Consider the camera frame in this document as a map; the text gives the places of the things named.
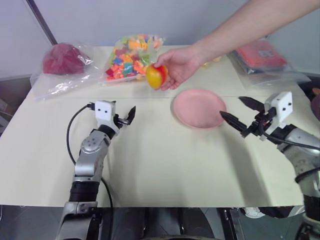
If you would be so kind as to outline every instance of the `red package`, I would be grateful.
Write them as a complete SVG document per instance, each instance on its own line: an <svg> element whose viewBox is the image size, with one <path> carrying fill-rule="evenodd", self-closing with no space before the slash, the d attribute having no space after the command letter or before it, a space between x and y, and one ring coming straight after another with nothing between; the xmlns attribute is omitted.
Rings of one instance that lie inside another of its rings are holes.
<svg viewBox="0 0 320 240"><path fill-rule="evenodd" d="M43 73L45 74L82 74L85 65L90 64L90 58L71 44L59 43L43 58Z"/></svg>
<svg viewBox="0 0 320 240"><path fill-rule="evenodd" d="M238 48L236 52L253 69L281 68L287 64L285 57L266 40L250 43Z"/></svg>

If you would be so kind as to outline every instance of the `robotic arm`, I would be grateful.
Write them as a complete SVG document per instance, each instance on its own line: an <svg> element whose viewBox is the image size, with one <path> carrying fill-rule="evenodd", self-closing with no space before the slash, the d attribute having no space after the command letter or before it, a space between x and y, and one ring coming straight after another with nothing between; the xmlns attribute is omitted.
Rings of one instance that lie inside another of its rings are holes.
<svg viewBox="0 0 320 240"><path fill-rule="evenodd" d="M304 224L297 239L320 239L320 139L310 133L283 121L293 111L292 93L281 92L269 97L265 104L251 98L239 97L249 108L259 111L253 123L247 128L237 117L227 112L221 116L242 137L250 133L269 140L292 163L304 198Z"/></svg>
<svg viewBox="0 0 320 240"><path fill-rule="evenodd" d="M87 105L95 111L98 129L83 140L75 163L69 201L65 203L56 240L97 240L102 214L97 194L104 159L111 139L120 128L130 125L136 114L134 106L126 119L115 114L116 102L97 101Z"/></svg>

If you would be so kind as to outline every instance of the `white table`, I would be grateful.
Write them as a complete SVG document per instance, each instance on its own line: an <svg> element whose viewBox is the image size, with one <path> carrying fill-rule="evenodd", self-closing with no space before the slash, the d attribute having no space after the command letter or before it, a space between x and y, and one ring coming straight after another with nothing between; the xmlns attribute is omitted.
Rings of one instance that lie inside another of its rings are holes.
<svg viewBox="0 0 320 240"><path fill-rule="evenodd" d="M97 47L103 66L111 47ZM238 96L264 101L282 88L245 90L227 57L201 68L176 90L154 91L145 82L112 87L98 84L60 97L35 101L31 91L0 138L0 204L63 206L68 200L74 166L66 148L72 115L96 100L116 100L120 116L136 105L136 117L112 140L104 161L107 180L118 207L244 207L303 204L294 169L270 142L240 134L223 123L209 130L191 129L171 112L174 97L190 88L220 95L230 113L249 125L256 112ZM293 114L287 119L319 136L319 122L297 85ZM94 112L85 110L71 128L74 156L80 143L96 128ZM99 187L98 202L108 206Z"/></svg>

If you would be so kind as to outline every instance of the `human hand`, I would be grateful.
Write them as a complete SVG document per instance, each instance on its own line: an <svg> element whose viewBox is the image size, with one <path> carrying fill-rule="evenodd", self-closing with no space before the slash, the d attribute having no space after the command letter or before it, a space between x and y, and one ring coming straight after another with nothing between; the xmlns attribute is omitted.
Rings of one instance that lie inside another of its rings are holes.
<svg viewBox="0 0 320 240"><path fill-rule="evenodd" d="M159 56L155 67L165 65L168 69L168 77L161 90L176 89L180 84L189 79L201 66L200 56L192 47L171 49Z"/></svg>

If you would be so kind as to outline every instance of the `pink plate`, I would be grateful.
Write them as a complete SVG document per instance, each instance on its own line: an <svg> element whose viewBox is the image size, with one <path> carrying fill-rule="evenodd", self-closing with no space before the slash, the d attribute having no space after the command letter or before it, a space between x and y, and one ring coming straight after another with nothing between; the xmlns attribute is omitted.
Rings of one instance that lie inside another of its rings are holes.
<svg viewBox="0 0 320 240"><path fill-rule="evenodd" d="M175 116L183 124L198 129L219 126L224 121L219 111L226 110L226 105L219 96L199 88L183 91L173 102Z"/></svg>

